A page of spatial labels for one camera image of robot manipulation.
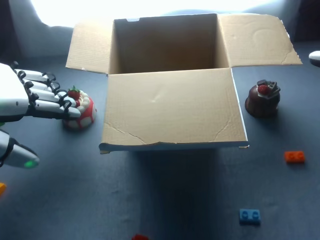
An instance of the red and white cake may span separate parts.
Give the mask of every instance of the red and white cake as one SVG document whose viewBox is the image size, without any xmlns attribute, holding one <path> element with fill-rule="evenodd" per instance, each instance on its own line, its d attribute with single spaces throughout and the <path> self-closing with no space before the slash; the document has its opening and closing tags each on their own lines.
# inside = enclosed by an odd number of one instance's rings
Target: red and white cake
<svg viewBox="0 0 320 240">
<path fill-rule="evenodd" d="M 77 109 L 81 113 L 81 117 L 76 120 L 63 120 L 66 127 L 70 129 L 84 129 L 95 122 L 97 110 L 94 101 L 83 91 L 79 91 L 79 98 L 76 101 Z"/>
</svg>

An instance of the gray wall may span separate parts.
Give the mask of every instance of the gray wall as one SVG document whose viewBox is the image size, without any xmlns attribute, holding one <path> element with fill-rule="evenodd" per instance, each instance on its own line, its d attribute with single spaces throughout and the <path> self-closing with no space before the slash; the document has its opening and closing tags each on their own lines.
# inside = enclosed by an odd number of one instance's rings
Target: gray wall
<svg viewBox="0 0 320 240">
<path fill-rule="evenodd" d="M 290 36 L 294 34 L 297 12 L 301 0 L 275 0 L 246 13 L 269 14 L 279 17 Z M 72 37 L 72 28 L 49 27 L 41 22 L 31 0 L 10 0 L 10 9 L 21 53 L 24 57 L 46 57 L 67 55 Z M 166 15 L 209 13 L 213 10 L 179 10 Z M 59 14 L 48 9 L 47 14 L 59 18 Z"/>
</svg>

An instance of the strawberry cake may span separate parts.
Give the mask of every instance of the strawberry cake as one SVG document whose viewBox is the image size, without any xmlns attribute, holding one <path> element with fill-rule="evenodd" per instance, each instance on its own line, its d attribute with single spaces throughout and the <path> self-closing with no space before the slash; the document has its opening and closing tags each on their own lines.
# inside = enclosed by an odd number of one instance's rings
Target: strawberry cake
<svg viewBox="0 0 320 240">
<path fill-rule="evenodd" d="M 63 124 L 74 130 L 81 130 L 93 124 L 97 110 L 92 99 L 85 92 L 77 90 L 74 86 L 69 89 L 68 95 L 75 99 L 76 108 L 80 111 L 81 117 L 76 120 L 63 120 Z"/>
</svg>

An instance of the front box flap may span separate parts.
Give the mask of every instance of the front box flap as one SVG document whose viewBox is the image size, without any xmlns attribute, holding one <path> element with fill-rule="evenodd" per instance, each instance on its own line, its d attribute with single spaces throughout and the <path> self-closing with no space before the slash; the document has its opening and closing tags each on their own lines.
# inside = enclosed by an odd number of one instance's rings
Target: front box flap
<svg viewBox="0 0 320 240">
<path fill-rule="evenodd" d="M 106 106 L 111 145 L 247 141 L 230 68 L 109 75 Z"/>
<path fill-rule="evenodd" d="M 66 67 L 95 73 L 108 73 L 113 21 L 91 19 L 73 30 Z"/>
<path fill-rule="evenodd" d="M 230 67 L 302 64 L 279 18 L 218 15 Z"/>
</svg>

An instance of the yellow block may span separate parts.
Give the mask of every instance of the yellow block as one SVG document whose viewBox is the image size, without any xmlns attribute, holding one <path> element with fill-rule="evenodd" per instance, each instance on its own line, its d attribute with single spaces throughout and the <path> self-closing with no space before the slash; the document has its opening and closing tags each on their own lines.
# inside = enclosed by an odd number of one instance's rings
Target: yellow block
<svg viewBox="0 0 320 240">
<path fill-rule="evenodd" d="M 0 196 L 4 193 L 6 190 L 6 185 L 4 183 L 0 183 Z"/>
</svg>

